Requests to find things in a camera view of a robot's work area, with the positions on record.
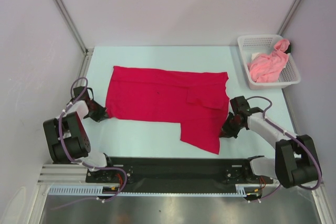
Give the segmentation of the red t shirt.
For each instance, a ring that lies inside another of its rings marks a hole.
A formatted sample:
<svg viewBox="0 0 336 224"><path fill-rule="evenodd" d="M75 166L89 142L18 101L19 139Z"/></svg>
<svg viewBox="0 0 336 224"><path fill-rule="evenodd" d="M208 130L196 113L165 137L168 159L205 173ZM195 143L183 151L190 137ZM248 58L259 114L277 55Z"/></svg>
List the red t shirt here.
<svg viewBox="0 0 336 224"><path fill-rule="evenodd" d="M106 109L111 118L178 123L180 140L219 154L228 116L227 72L113 67Z"/></svg>

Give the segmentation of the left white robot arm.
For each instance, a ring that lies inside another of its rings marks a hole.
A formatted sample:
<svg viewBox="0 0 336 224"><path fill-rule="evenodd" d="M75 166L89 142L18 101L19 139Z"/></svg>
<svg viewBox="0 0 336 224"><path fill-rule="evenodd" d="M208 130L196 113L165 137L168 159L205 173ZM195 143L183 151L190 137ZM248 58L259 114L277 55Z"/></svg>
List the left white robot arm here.
<svg viewBox="0 0 336 224"><path fill-rule="evenodd" d="M115 178L116 169L108 164L107 155L91 147L83 120L89 118L97 123L108 119L106 108L94 100L92 88L73 88L71 108L43 123L50 157L55 164L80 164L105 182Z"/></svg>

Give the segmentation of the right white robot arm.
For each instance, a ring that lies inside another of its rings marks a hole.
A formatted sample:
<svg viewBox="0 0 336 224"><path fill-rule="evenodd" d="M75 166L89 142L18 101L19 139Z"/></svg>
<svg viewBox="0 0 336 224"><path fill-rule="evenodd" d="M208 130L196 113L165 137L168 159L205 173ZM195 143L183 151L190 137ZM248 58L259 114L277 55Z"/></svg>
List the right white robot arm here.
<svg viewBox="0 0 336 224"><path fill-rule="evenodd" d="M254 183L261 176L279 181L284 188L300 187L316 190L322 183L322 170L312 137L290 132L267 116L272 101L265 109L251 107L249 99L240 96L230 100L229 112L221 137L237 138L242 129L255 132L275 150L274 158L253 157L242 169L243 179Z"/></svg>

